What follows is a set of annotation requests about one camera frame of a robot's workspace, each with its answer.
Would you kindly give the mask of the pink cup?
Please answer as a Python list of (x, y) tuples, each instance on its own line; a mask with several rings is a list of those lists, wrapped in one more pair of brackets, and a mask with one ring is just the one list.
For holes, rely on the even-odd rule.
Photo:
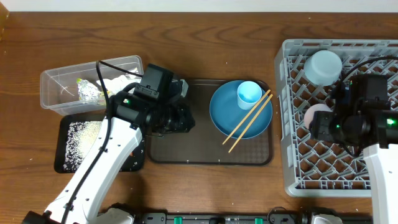
[(304, 117), (303, 117), (304, 125), (307, 129), (310, 129), (310, 123), (312, 122), (314, 113), (316, 111), (331, 112), (331, 109), (325, 104), (316, 104), (316, 105), (309, 107), (309, 109), (305, 112)]

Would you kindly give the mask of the dark blue plate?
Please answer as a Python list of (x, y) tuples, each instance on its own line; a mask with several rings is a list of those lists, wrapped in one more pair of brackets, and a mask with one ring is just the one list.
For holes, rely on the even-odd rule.
[[(227, 82), (221, 85), (211, 97), (211, 120), (227, 136), (249, 112), (249, 110), (242, 110), (238, 106), (238, 86), (243, 82), (244, 80)], [(246, 131), (242, 139), (254, 138), (263, 133), (271, 124), (272, 113), (273, 109), (270, 101)]]

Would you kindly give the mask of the light blue bowl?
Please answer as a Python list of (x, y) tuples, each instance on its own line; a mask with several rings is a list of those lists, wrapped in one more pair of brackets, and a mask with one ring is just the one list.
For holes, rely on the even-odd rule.
[(342, 68), (342, 61), (337, 54), (320, 50), (306, 60), (303, 70), (313, 84), (329, 86), (339, 79)]

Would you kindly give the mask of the white napkin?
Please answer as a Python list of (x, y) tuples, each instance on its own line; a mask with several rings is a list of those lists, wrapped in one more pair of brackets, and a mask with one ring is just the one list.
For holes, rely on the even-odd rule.
[(102, 78), (105, 84), (105, 89), (109, 95), (116, 94), (128, 84), (141, 82), (141, 77), (131, 75), (129, 73), (117, 75), (114, 78), (108, 78), (104, 74), (102, 74)]

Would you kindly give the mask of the yellow snack wrapper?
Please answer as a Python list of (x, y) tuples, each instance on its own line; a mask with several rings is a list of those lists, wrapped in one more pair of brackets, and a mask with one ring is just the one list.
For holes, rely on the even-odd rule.
[(106, 99), (105, 99), (105, 95), (104, 92), (101, 91), (98, 95), (98, 99), (97, 99), (97, 104), (99, 105), (106, 105)]

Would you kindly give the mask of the light blue cup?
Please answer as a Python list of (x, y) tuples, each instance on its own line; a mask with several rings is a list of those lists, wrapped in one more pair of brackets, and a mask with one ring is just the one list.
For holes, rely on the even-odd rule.
[(250, 110), (262, 97), (262, 88), (253, 81), (242, 82), (237, 89), (238, 106)]

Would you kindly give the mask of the aluminium foil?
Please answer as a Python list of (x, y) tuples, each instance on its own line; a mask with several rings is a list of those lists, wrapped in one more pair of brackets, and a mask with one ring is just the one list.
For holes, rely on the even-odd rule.
[(88, 80), (78, 78), (76, 83), (80, 101), (97, 100), (101, 96), (99, 88)]

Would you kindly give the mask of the white rice pile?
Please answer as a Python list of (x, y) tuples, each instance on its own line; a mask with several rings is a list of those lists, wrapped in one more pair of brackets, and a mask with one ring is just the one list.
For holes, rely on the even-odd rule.
[(101, 121), (74, 121), (67, 132), (63, 170), (75, 172), (90, 151), (101, 129)]

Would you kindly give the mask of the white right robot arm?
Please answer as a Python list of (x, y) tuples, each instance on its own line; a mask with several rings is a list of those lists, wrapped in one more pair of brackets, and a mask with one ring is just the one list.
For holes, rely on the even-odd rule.
[(335, 108), (314, 105), (305, 113), (311, 137), (357, 151), (371, 184), (374, 223), (397, 223), (397, 112), (391, 110), (387, 78), (356, 75), (333, 92)]

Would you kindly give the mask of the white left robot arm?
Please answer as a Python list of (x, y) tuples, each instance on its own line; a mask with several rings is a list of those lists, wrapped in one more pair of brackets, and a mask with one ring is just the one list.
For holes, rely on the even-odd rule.
[(190, 109), (182, 101), (187, 91), (185, 80), (150, 64), (139, 83), (105, 95), (106, 117), (72, 179), (43, 214), (30, 211), (23, 223), (133, 223), (133, 214), (116, 207), (100, 214), (100, 206), (146, 131), (164, 135), (187, 133), (194, 127)]

